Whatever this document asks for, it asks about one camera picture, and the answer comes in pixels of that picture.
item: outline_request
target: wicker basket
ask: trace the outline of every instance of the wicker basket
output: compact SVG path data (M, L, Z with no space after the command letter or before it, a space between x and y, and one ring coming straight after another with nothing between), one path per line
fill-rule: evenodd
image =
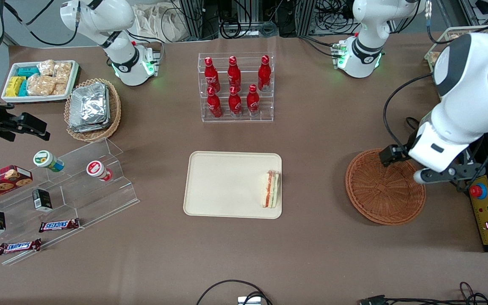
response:
M347 167L346 192L355 208L369 220L383 225L401 225L421 212L424 186L415 182L417 170L410 161L383 166L370 149L357 155Z
M120 118L122 117L122 106L120 104L120 97L118 96L116 89L110 83L110 81L105 79L98 79L98 78L88 79L87 81L80 83L76 87L77 88L85 87L97 82L104 83L108 87L108 97L109 97L108 102L110 103L110 118L112 120L112 123L107 129L94 130L94 131L89 131L87 133L75 133L68 127L67 132L71 135L71 137L77 140L92 142L92 141L97 141L98 139L104 137L108 138L116 131L118 125L120 124ZM69 125L70 99L71 97L69 96L67 98L67 101L65 102L64 120L67 123L67 125Z

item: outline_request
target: snickers bar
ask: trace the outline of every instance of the snickers bar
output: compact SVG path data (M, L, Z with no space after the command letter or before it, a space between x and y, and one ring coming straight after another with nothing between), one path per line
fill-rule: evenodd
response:
M39 228L39 233L45 230L65 230L74 229L80 226L78 218L70 220L62 220L60 222L41 222L41 228Z
M40 238L35 241L28 241L26 243L17 243L17 244L2 243L0 245L0 255L19 252L19 251L27 251L27 250L39 251L40 249L41 249Z

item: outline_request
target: red button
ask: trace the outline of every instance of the red button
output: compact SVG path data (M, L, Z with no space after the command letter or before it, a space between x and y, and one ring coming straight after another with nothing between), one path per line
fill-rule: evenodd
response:
M480 186L477 185L471 186L469 191L472 197L480 197L481 195L483 195L482 188L480 188Z

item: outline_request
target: emergency stop button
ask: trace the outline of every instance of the emergency stop button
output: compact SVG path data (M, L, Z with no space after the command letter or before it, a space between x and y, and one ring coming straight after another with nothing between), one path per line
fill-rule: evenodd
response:
M476 183L469 189L470 196L477 199L485 199L487 197L487 187L483 183Z

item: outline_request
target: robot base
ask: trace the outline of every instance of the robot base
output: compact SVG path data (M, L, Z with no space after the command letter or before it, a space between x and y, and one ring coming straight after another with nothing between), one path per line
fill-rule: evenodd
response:
M147 58L147 54L152 52L152 49L145 48L141 45L135 46L139 51L139 60L133 67L131 67L129 72L121 72L112 65L116 76L122 80L122 83L128 86L138 86L147 81L150 77L155 74L155 65L152 63L153 58Z
M346 46L347 49L345 55L338 58L336 66L337 68L345 71L345 73L351 77L364 78L371 75L372 71L374 71L374 69L379 65L381 54L376 58L372 56L365 58L365 62L368 60L370 61L367 64L363 64L353 50L353 42L355 39L356 37L352 36L346 40L339 41L339 44Z

